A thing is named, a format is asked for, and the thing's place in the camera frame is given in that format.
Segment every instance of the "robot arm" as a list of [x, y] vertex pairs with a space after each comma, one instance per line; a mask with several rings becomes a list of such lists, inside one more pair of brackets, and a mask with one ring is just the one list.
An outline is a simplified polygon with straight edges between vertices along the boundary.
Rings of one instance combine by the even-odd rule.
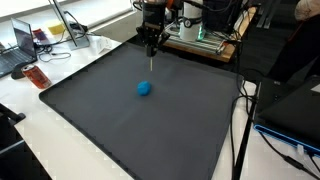
[[170, 37], [164, 31], [165, 9], [181, 9], [182, 0], [142, 0], [143, 22], [138, 36], [146, 46], [146, 55], [156, 55], [158, 47]]

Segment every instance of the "gray mat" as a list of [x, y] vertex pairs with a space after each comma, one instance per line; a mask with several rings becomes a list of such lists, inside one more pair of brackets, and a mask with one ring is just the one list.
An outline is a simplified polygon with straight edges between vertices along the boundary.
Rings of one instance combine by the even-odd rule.
[[207, 180], [237, 96], [235, 74], [161, 52], [150, 72], [144, 49], [124, 44], [40, 99], [136, 179]]

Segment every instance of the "laptop screen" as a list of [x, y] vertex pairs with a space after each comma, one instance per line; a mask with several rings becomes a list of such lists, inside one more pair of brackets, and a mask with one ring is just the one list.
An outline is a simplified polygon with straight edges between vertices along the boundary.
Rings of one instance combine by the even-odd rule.
[[17, 39], [18, 47], [28, 55], [35, 57], [36, 52], [33, 45], [30, 25], [13, 18], [11, 19], [11, 22]]

